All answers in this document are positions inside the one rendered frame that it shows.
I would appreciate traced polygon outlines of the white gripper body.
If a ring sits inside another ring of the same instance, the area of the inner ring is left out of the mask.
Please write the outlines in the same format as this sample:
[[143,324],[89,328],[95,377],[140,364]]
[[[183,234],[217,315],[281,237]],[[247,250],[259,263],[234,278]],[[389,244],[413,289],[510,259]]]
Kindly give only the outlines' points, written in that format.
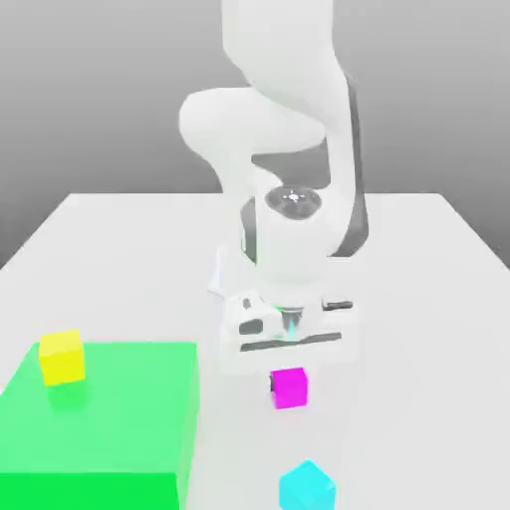
[[359,351],[359,309],[321,300],[317,309],[279,307],[258,297],[231,297],[223,316],[223,368],[269,373],[349,363]]

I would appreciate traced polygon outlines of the small magenta cube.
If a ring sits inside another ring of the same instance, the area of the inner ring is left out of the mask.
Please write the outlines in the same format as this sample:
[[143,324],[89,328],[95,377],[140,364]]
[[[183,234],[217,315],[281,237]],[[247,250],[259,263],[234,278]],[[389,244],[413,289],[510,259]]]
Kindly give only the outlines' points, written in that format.
[[308,377],[303,368],[270,373],[270,391],[276,409],[305,406],[308,402]]

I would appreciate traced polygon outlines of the small cyan cube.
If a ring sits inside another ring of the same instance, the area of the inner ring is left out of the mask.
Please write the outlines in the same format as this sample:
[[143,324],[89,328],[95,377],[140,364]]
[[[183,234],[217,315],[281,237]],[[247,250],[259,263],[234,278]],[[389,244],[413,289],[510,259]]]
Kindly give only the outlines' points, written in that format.
[[335,482],[313,461],[306,460],[279,479],[282,510],[335,510]]

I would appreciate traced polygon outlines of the small yellow cube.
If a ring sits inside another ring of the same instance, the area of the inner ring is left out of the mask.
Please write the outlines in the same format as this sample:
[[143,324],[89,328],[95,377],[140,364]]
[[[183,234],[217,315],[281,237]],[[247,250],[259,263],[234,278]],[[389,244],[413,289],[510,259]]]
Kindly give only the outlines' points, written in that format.
[[45,334],[39,362],[46,386],[82,381],[86,377],[85,350],[77,329]]

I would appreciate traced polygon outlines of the large green box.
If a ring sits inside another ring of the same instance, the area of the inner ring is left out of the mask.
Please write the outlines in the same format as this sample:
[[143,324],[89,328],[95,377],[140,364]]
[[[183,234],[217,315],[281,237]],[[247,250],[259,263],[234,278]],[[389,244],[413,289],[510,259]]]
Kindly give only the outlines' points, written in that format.
[[32,347],[0,394],[0,510],[185,510],[194,343],[88,343],[86,377],[43,383]]

